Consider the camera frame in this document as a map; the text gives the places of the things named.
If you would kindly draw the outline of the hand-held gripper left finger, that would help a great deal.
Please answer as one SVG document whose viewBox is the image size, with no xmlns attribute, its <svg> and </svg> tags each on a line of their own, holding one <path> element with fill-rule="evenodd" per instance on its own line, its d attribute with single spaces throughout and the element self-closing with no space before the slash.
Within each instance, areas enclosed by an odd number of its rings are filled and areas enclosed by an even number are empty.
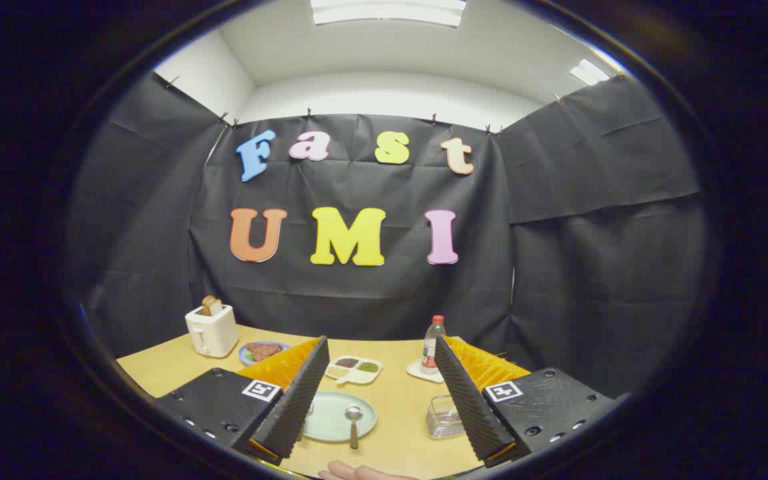
<svg viewBox="0 0 768 480">
<path fill-rule="evenodd" d="M 330 362 L 320 335 L 237 373 L 211 368 L 155 399 L 180 425 L 275 465 L 290 457 Z"/>
</svg>

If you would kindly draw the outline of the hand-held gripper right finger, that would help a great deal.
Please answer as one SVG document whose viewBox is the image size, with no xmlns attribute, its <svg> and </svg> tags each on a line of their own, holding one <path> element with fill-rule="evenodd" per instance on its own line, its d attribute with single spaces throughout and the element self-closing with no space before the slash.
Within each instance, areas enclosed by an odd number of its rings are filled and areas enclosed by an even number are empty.
<svg viewBox="0 0 768 480">
<path fill-rule="evenodd" d="M 531 373 L 448 335 L 436 339 L 435 362 L 473 452 L 488 468 L 574 437 L 618 404 L 561 369 Z"/>
</svg>

